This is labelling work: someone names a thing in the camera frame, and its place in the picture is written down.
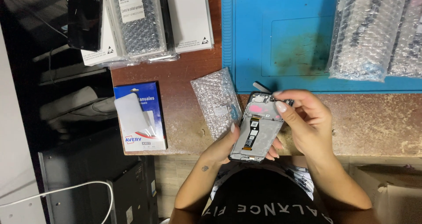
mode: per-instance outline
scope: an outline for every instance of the wooden workbench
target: wooden workbench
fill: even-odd
[[[208,0],[214,49],[181,54],[175,62],[141,64],[111,71],[113,85],[159,81],[167,133],[166,151],[128,152],[133,155],[201,154],[212,139],[190,81],[222,68],[221,0]],[[239,95],[244,108],[248,95]],[[318,95],[333,113],[336,155],[422,156],[421,94]],[[280,134],[286,149],[298,154],[289,128]]]

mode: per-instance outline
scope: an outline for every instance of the black t-shirt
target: black t-shirt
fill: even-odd
[[[218,190],[200,224],[333,224],[292,180],[266,169],[245,169]]]

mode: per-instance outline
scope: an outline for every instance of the blue silicone repair mat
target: blue silicone repair mat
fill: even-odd
[[[422,92],[422,79],[329,79],[335,0],[222,0],[222,66],[236,92],[301,88],[315,93]]]

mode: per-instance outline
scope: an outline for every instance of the woman's hand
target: woman's hand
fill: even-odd
[[[333,155],[331,111],[307,90],[274,92],[277,100],[293,99],[293,108],[281,101],[276,107],[292,128],[296,148],[311,160]]]
[[[233,123],[227,135],[211,144],[211,146],[209,146],[202,153],[201,157],[205,160],[209,160],[219,164],[228,163],[230,161],[228,156],[232,151],[233,144],[235,144],[235,142],[239,139],[239,135],[240,129],[236,124]],[[266,158],[269,160],[279,158],[279,155],[277,154],[277,151],[274,147],[279,149],[283,148],[282,143],[277,137],[266,155]]]

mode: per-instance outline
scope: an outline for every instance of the woman's left hand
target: woman's left hand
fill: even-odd
[[[225,135],[222,139],[215,141],[211,146],[209,146],[201,155],[203,159],[220,163],[226,164],[230,162],[228,156],[232,151],[233,144],[239,139],[240,135],[240,128],[236,124],[232,124],[230,127],[230,131]],[[275,160],[275,158],[279,158],[280,156],[277,154],[275,148],[282,149],[282,143],[276,137],[273,145],[271,146],[270,150],[268,151],[266,158],[269,160]]]

